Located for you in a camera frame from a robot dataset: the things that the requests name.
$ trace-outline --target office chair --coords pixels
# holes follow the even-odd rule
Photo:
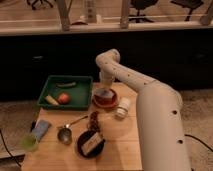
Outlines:
[[[140,23],[140,21],[143,22],[153,22],[152,20],[146,18],[145,14],[140,14],[141,10],[144,10],[147,7],[150,7],[152,5],[155,5],[158,2],[158,0],[131,0],[131,8],[135,8],[137,10],[136,15],[130,15],[129,21],[135,20],[136,23]]]
[[[32,4],[30,3],[30,0],[27,0],[27,4],[28,4],[28,5],[31,5],[32,10],[36,10],[35,4],[36,4],[38,1],[40,1],[41,4],[43,4],[43,2],[46,2],[47,4],[49,4],[49,6],[50,6],[51,8],[53,7],[53,4],[50,3],[48,0],[34,0]]]
[[[171,3],[189,8],[185,21],[189,21],[193,11],[203,4],[201,0],[171,0]]]

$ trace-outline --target white cup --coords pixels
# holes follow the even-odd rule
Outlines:
[[[121,98],[117,107],[116,116],[118,116],[119,118],[125,118],[130,108],[130,105],[131,101],[128,98]]]

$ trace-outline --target wooden table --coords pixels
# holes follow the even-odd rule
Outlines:
[[[67,170],[142,170],[136,120],[136,93],[122,83],[112,86],[119,98],[130,98],[132,105],[126,118],[115,118],[115,110],[106,111],[91,104],[88,111],[40,110],[38,120],[49,121],[52,126],[39,143],[38,150],[26,153],[23,171],[67,171]],[[72,129],[72,143],[66,146],[57,139],[57,126],[74,121],[85,114],[98,110],[98,120],[106,140],[102,153],[96,158],[85,159],[76,151],[78,137],[87,130],[88,119]]]

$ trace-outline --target plastic cup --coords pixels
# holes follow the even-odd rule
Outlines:
[[[38,140],[35,135],[28,134],[21,140],[21,147],[25,151],[35,151],[38,148]]]

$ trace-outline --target cable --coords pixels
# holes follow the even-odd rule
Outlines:
[[[10,155],[10,157],[12,157],[12,159],[16,162],[16,164],[21,168],[21,164],[16,160],[16,158],[8,150],[7,145],[6,145],[5,141],[4,141],[4,136],[2,134],[1,129],[0,129],[0,134],[1,134],[2,142],[3,142],[3,145],[4,145],[5,149],[6,149],[6,151],[8,152],[8,154]]]
[[[203,144],[206,148],[208,148],[211,152],[213,152],[213,149],[207,145],[205,142],[203,142],[201,139],[193,136],[193,135],[190,135],[190,134],[185,134],[186,137],[191,137],[191,138],[194,138],[195,140],[199,141],[201,144]]]

